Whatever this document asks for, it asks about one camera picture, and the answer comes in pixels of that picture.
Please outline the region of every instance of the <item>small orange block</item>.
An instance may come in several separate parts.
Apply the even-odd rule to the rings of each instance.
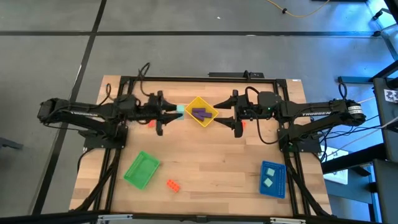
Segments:
[[[153,128],[155,126],[155,120],[149,121],[148,128]]]
[[[180,186],[173,180],[168,180],[167,186],[170,187],[175,193],[177,193],[180,190]]]

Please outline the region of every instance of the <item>blue plastic container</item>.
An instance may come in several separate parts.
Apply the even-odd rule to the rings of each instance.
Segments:
[[[267,169],[271,168],[275,170],[273,177],[267,175]],[[267,187],[264,185],[264,181],[269,178],[272,181],[272,185]],[[285,198],[285,183],[286,183],[286,166],[283,164],[277,164],[275,162],[263,161],[261,164],[261,175],[260,175],[260,194],[273,196],[277,198]]]

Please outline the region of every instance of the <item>green plastic container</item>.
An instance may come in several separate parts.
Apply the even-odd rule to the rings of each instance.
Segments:
[[[159,160],[141,151],[123,178],[138,189],[143,190],[154,175],[159,164]]]

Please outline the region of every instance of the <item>yellow bowl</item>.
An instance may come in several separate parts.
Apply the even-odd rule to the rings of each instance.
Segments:
[[[207,113],[211,113],[211,118],[205,118],[204,121],[198,120],[196,117],[192,115],[192,108],[206,108]],[[200,96],[197,96],[188,106],[185,107],[185,111],[193,118],[195,121],[198,121],[200,125],[203,127],[208,126],[215,117],[218,115],[218,111],[214,109],[210,104],[208,104],[204,99]]]

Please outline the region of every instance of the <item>wooden table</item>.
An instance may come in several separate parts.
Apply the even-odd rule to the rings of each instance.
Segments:
[[[103,78],[97,102],[105,96],[105,85],[112,86],[111,96],[116,97],[120,76]],[[305,96],[300,80],[287,80],[289,97],[304,103]],[[146,93],[163,90],[165,98],[174,104],[187,105],[201,96],[215,105],[226,100],[233,89],[240,93],[247,86],[259,91],[273,91],[264,83],[206,83],[206,82],[144,82]],[[145,102],[139,88],[134,94]],[[256,95],[249,93],[251,101]],[[218,117],[229,117],[233,110],[219,110]],[[277,121],[261,120],[261,134],[265,141],[277,139]],[[299,118],[296,123],[307,123]],[[161,161],[161,165],[144,190],[123,179],[140,151],[145,151]],[[81,161],[70,208],[79,206],[98,182],[104,150],[96,149]],[[331,212],[325,181],[319,161],[310,153],[301,153],[305,183],[316,201]],[[207,215],[259,215],[292,216],[290,195],[286,185],[286,198],[268,197],[259,193],[259,172],[262,161],[284,163],[278,144],[263,144],[257,133],[256,122],[247,122],[243,137],[234,138],[233,131],[220,123],[212,122],[203,128],[185,114],[164,126],[164,135],[157,136],[154,128],[129,124],[126,147],[122,150],[114,189],[112,212],[207,214]],[[166,186],[167,179],[180,184],[174,193]],[[295,186],[299,212],[303,213],[301,194]],[[104,188],[101,207],[104,207],[107,187]]]

